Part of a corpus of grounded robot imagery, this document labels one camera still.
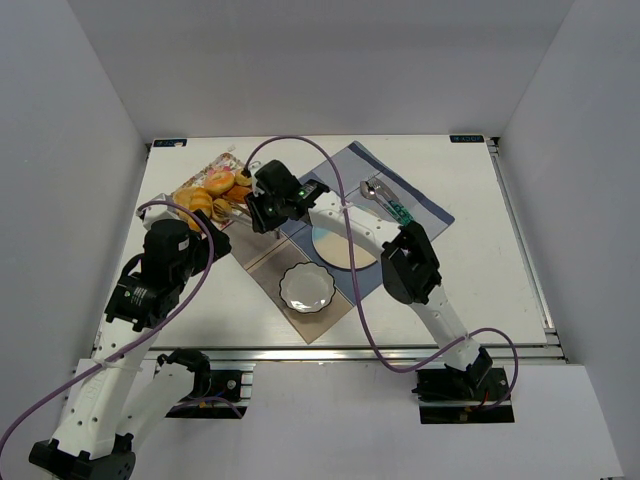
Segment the yellow glazed bread bun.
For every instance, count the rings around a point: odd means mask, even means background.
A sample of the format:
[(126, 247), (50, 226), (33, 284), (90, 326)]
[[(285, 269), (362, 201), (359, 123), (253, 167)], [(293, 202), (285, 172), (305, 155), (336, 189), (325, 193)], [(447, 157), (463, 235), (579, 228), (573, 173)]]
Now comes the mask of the yellow glazed bread bun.
[(239, 186), (250, 187), (252, 185), (252, 178), (248, 176), (244, 170), (238, 170), (235, 173), (235, 183)]

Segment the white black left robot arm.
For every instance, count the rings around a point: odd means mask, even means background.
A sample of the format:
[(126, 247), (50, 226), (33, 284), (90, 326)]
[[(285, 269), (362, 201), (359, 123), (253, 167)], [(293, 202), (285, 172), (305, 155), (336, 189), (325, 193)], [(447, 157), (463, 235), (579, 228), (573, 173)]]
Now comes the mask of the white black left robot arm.
[(136, 397), (129, 392), (142, 361), (168, 321), (193, 300), (183, 293), (193, 276), (204, 280), (231, 250), (229, 238), (197, 208), (189, 223), (177, 204), (155, 199), (167, 213), (144, 217), (143, 251), (123, 267), (105, 308), (93, 366), (66, 418), (48, 440), (37, 442), (31, 464), (56, 479), (128, 479), (136, 452), (181, 400), (198, 401), (211, 389), (209, 358), (180, 348), (159, 358), (158, 376)]

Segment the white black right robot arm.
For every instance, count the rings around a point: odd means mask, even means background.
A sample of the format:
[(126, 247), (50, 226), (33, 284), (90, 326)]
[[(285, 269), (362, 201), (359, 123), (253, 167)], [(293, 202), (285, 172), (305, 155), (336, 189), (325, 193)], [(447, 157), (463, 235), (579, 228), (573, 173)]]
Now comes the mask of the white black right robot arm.
[(471, 400), (482, 389), (493, 361), (469, 333), (442, 287), (440, 262), (424, 228), (411, 221), (403, 226), (347, 204), (318, 180), (301, 182), (280, 161), (257, 170), (244, 168), (252, 191), (245, 201), (253, 229), (266, 233), (288, 220), (330, 230), (374, 256), (380, 264), (386, 292), (409, 306), (441, 349), (448, 377), (447, 393)]

